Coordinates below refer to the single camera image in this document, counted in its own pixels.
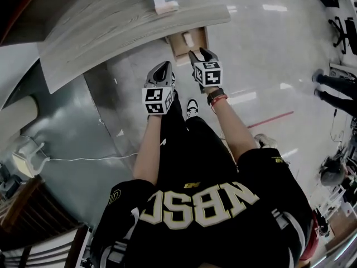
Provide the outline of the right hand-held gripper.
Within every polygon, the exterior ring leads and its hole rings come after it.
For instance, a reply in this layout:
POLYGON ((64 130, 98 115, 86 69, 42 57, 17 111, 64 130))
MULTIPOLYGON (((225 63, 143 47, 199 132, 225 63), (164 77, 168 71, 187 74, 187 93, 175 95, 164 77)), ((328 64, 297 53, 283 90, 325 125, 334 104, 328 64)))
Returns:
POLYGON ((198 82, 200 91, 205 93, 205 88, 219 87, 223 84, 223 67, 215 53, 205 48, 199 50, 205 62, 199 62, 193 51, 189 51, 189 59, 194 70, 194 79, 198 82))

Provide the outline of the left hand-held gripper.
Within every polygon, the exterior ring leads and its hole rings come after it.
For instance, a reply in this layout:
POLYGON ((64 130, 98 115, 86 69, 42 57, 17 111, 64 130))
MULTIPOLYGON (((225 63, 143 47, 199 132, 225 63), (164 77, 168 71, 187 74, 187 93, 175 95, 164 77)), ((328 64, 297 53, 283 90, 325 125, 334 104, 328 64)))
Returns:
POLYGON ((164 61, 151 69, 142 89, 142 103, 148 115, 165 115, 174 100, 175 87, 172 82, 172 64, 164 61))

